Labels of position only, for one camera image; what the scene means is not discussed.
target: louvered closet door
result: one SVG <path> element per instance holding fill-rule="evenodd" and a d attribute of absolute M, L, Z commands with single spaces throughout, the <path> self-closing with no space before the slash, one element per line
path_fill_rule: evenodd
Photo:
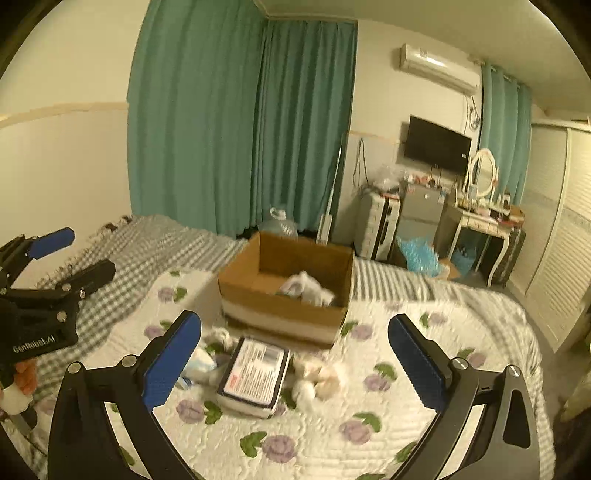
<path fill-rule="evenodd" d="M 582 313 L 591 280 L 591 134 L 570 130 L 568 170 L 556 233 L 527 293 L 556 348 Z"/>
<path fill-rule="evenodd" d="M 531 153 L 521 199 L 525 212 L 525 242 L 519 253 L 511 281 L 526 294 L 556 219 L 566 165 L 565 128 L 532 126 Z"/>

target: white wall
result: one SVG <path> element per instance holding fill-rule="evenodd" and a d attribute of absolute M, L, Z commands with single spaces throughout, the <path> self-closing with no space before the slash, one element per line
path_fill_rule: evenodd
<path fill-rule="evenodd" d="M 400 48 L 408 43 L 445 57 L 480 73 L 480 67 L 468 55 L 450 45 L 425 35 L 393 25 L 360 20 L 351 130 L 340 192 L 339 209 L 332 240 L 349 244 L 357 215 L 357 190 L 352 176 L 359 137 L 366 142 L 368 177 L 375 177 L 383 163 L 404 164 L 407 170 L 428 171 L 424 164 L 412 162 L 399 152 L 406 137 L 411 115 L 424 118 L 463 133 L 466 123 L 466 101 L 462 93 L 431 80 L 400 70 Z M 481 89 L 475 94 L 479 114 L 482 110 Z M 478 146 L 479 129 L 472 132 L 472 152 Z M 455 175 L 449 174 L 447 181 Z"/>
<path fill-rule="evenodd" d="M 9 116 L 0 121 L 0 152 L 0 245 L 65 226 L 76 233 L 73 246 L 33 261 L 15 286 L 33 286 L 102 225 L 131 213 L 125 103 Z"/>
<path fill-rule="evenodd" d="M 576 112 L 573 110 L 548 110 L 547 116 L 549 118 L 557 118 L 559 120 L 579 121 L 587 117 L 591 118 L 591 112 Z"/>
<path fill-rule="evenodd" d="M 71 102 L 124 102 L 150 0 L 63 0 L 0 79 L 0 114 Z"/>
<path fill-rule="evenodd" d="M 537 118 L 546 118 L 546 112 L 544 112 L 544 110 L 539 107 L 538 105 L 536 105 L 535 103 L 531 104 L 531 117 L 532 119 L 537 119 Z"/>

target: bed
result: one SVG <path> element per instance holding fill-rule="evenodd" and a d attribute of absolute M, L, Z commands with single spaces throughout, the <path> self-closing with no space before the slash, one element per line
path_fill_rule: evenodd
<path fill-rule="evenodd" d="M 110 258 L 117 266 L 113 282 L 93 295 L 79 314 L 79 343 L 38 361 L 40 384 L 35 399 L 40 424 L 46 428 L 45 434 L 38 436 L 39 442 L 47 440 L 51 406 L 69 363 L 80 359 L 87 367 L 117 363 L 121 352 L 109 348 L 110 342 L 141 349 L 148 341 L 142 332 L 154 323 L 146 312 L 157 311 L 154 302 L 158 302 L 162 282 L 171 283 L 173 289 L 179 282 L 198 282 L 192 276 L 194 269 L 215 273 L 242 247 L 243 241 L 185 228 L 163 216 L 138 217 L 117 230 L 102 232 L 82 255 L 44 279 L 40 287 L 101 258 Z M 269 420 L 228 412 L 223 412 L 220 420 L 221 414 L 209 403 L 209 408 L 194 408 L 187 422 L 179 405 L 193 394 L 175 389 L 167 404 L 155 409 L 163 429 L 192 468 L 207 480 L 390 478 L 433 418 L 396 364 L 386 336 L 377 334 L 394 313 L 404 312 L 425 329 L 426 336 L 438 341 L 448 356 L 463 352 L 484 369 L 499 370 L 508 363 L 521 366 L 537 422 L 540 477 L 552 478 L 555 454 L 542 393 L 541 355 L 519 305 L 503 294 L 359 259 L 354 264 L 352 290 L 350 315 L 337 344 L 327 353 L 330 359 L 349 366 L 348 390 L 342 398 L 307 413 L 283 405 L 281 414 Z M 182 302 L 175 306 L 183 307 Z M 387 362 L 383 361 L 385 355 L 390 355 Z M 146 475 L 131 442 L 120 432 L 121 420 L 115 410 L 109 411 L 109 416 L 128 463 Z M 209 417 L 216 421 L 205 422 Z M 477 420 L 476 416 L 469 420 L 472 431 Z M 22 442 L 14 441 L 22 448 Z M 462 438 L 454 451 L 457 464 L 467 442 L 469 437 Z M 21 450 L 23 456 L 41 478 L 45 477 L 46 458 L 26 447 Z M 220 449 L 233 455 L 233 461 L 219 464 Z M 446 469 L 453 472 L 453 464 Z"/>

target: ceiling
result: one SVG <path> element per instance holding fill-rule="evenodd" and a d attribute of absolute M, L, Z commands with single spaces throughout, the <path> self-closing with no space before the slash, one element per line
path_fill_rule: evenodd
<path fill-rule="evenodd" d="M 591 112 L 591 80 L 528 0 L 258 0 L 270 17 L 374 20 L 487 59 L 532 88 L 544 109 Z"/>

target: white wardrobe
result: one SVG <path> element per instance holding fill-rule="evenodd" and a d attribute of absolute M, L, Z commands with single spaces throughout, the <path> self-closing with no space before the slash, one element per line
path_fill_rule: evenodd
<path fill-rule="evenodd" d="M 557 351 L 589 329 L 591 127 L 535 121 L 521 207 L 525 243 L 509 288 Z"/>

